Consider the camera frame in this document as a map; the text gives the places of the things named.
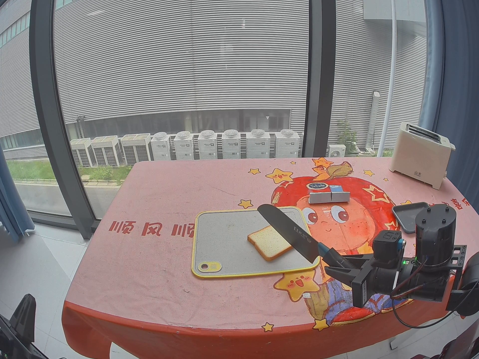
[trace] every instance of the table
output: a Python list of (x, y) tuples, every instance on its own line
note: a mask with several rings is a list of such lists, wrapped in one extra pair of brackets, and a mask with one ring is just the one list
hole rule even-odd
[[(249, 278), (200, 279), (191, 272), (197, 214), (262, 203), (297, 206), (318, 240), (342, 253), (367, 253), (376, 233), (398, 229), (394, 204), (447, 202), (458, 213), (456, 244), (468, 244), (467, 258), (479, 250), (473, 236), (479, 216), (450, 181), (434, 190), (390, 172), (389, 163), (320, 158), (135, 164), (66, 296), (68, 344), (97, 359), (109, 357), (111, 342), (141, 359), (328, 358), (405, 331), (389, 312), (387, 296), (354, 309), (350, 289), (321, 265)], [(313, 181), (351, 191), (352, 200), (343, 205), (346, 222), (335, 223), (308, 204), (306, 185)], [(414, 235), (403, 237), (405, 256), (414, 256)], [(412, 301), (398, 313), (419, 325), (445, 315), (446, 301)]]

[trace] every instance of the black tray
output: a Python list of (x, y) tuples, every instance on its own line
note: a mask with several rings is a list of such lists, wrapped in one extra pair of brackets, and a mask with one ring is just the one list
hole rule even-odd
[(392, 212), (398, 219), (404, 232), (411, 234), (416, 232), (416, 215), (418, 215), (422, 209), (428, 207), (429, 204), (426, 202), (416, 202), (407, 205), (393, 206)]

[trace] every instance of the toaster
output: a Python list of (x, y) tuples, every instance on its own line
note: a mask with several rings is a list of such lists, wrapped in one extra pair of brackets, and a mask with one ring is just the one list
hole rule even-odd
[(404, 122), (399, 129), (389, 170), (439, 189), (446, 178), (451, 150), (455, 149), (446, 137)]

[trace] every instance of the curtain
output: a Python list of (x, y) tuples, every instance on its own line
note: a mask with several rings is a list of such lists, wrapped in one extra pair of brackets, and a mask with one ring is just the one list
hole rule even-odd
[(15, 242), (22, 239), (26, 230), (35, 229), (32, 219), (21, 201), (7, 161), (0, 146), (0, 222)]
[[(441, 41), (428, 41), (431, 47), (428, 56), (432, 59), (428, 60), (420, 124), (431, 125), (429, 129), (455, 144), (447, 177), (479, 211), (479, 0), (438, 0), (435, 7), (432, 0), (425, 1), (429, 11), (428, 36), (441, 36), (440, 28), (437, 30), (435, 26), (444, 27), (444, 54), (442, 63), (434, 60), (440, 57), (434, 47), (440, 47)], [(430, 20), (431, 9), (442, 15), (442, 23)], [(430, 70), (433, 63), (435, 70)], [(442, 81), (438, 76), (441, 64)], [(439, 83), (440, 92), (435, 93), (437, 101), (433, 110), (434, 98), (426, 94), (433, 90), (433, 84)]]

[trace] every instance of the gray cutting board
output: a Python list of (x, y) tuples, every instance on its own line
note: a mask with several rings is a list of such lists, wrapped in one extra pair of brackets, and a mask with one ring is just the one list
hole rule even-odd
[[(294, 206), (283, 207), (281, 210), (309, 232), (301, 210)], [(201, 278), (248, 277), (301, 271), (318, 265), (319, 258), (311, 264), (295, 249), (287, 251), (275, 260), (266, 261), (248, 242), (248, 234), (268, 225), (257, 210), (199, 214), (196, 219), (193, 243), (193, 273)], [(214, 266), (211, 262), (219, 262), (221, 269), (216, 272), (201, 271), (201, 266), (205, 267), (206, 262), (210, 266)]]

